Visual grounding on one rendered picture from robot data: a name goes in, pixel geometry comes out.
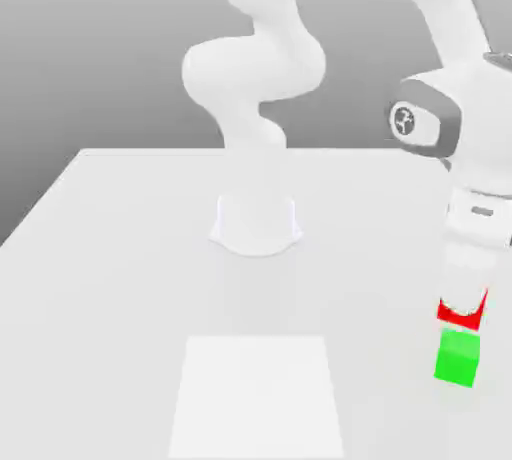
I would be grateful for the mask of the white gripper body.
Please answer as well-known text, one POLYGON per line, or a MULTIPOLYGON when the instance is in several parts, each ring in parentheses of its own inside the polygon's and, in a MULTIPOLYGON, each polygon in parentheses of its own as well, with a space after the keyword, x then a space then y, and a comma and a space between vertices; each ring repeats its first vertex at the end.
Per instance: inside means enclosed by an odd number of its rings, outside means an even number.
POLYGON ((482 246, 512 247, 512 200, 454 188, 449 197, 446 227, 482 246))

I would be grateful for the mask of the small red cube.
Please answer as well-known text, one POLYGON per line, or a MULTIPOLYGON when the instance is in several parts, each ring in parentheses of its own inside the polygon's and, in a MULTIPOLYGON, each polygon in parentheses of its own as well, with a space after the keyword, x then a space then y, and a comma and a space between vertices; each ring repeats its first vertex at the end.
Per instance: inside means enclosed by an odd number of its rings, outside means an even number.
POLYGON ((478 307, 469 313, 461 314, 449 307, 442 298, 439 299, 437 318, 440 321, 458 325, 472 331, 478 331, 484 315, 489 289, 486 289, 478 307))

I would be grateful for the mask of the small green cube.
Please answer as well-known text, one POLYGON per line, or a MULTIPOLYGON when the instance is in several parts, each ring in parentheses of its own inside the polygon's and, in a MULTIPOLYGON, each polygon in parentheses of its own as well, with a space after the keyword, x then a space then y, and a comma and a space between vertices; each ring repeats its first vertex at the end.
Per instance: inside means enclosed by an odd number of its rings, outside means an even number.
POLYGON ((436 357, 434 377, 471 388, 480 361, 480 337, 450 328, 443 328, 436 357))

